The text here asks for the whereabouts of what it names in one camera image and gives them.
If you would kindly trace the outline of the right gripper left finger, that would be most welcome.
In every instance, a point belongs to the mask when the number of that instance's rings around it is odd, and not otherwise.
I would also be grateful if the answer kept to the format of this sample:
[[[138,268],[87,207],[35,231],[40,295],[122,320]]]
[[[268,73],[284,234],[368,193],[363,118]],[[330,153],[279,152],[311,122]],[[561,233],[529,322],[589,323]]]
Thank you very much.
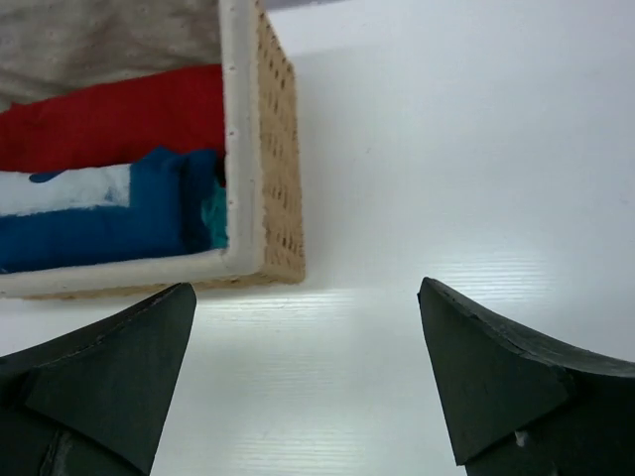
[[[192,285],[1,359],[4,475],[148,475],[191,336]]]

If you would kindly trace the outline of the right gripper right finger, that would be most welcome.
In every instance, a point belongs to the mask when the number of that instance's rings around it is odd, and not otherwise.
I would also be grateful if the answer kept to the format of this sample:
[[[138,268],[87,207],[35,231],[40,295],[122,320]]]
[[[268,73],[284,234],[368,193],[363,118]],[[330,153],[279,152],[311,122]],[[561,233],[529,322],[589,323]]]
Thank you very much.
[[[634,365],[497,314],[431,278],[423,333],[469,475],[631,475]]]

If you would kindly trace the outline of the dark blue t shirt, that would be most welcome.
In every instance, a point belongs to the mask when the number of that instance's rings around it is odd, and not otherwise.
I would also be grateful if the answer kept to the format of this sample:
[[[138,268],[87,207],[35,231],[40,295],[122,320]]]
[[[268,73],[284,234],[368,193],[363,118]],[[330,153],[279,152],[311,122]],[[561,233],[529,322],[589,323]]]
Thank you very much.
[[[212,250],[201,203],[216,162],[214,150],[158,148],[132,164],[2,173],[2,273]]]

